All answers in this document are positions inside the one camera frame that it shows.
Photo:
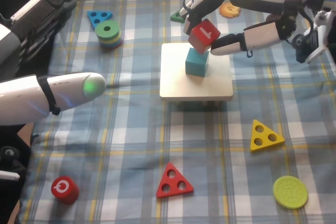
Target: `yellow triangle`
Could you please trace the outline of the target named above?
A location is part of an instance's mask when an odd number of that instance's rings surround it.
[[[284,137],[280,136],[259,121],[253,120],[250,146],[251,152],[267,149],[284,142]]]

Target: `white number 1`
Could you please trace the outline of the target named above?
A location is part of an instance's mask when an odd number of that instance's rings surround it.
[[[211,39],[211,32],[207,33],[206,30],[204,30],[203,27],[200,28],[201,32],[204,33],[204,35],[208,38]]]

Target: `blue triangle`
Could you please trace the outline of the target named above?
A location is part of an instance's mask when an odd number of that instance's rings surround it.
[[[113,14],[110,11],[90,10],[88,16],[92,26],[95,28],[100,22],[112,18]]]

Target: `red cylinder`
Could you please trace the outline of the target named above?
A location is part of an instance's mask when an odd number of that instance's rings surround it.
[[[79,196],[79,188],[76,183],[67,176],[61,176],[51,185],[52,194],[66,205],[73,204]]]

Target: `checkered fabric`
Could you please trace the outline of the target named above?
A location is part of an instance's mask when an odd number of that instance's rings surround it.
[[[93,71],[107,81],[104,95],[35,124],[22,193],[20,223],[194,224],[336,223],[336,67],[323,55],[296,62],[287,43],[231,56],[234,97],[220,106],[163,102],[159,97],[163,43],[187,42],[170,15],[182,0],[78,3],[55,41],[51,74]],[[111,10],[123,46],[103,51],[88,10]],[[208,16],[222,34],[239,33],[266,14],[242,10]],[[306,28],[298,21],[298,30]],[[249,150],[253,120],[286,143]],[[194,194],[157,200],[167,162]],[[51,183],[70,176],[80,189],[72,206],[59,203]],[[272,187],[298,177],[309,192],[304,208],[276,203]]]

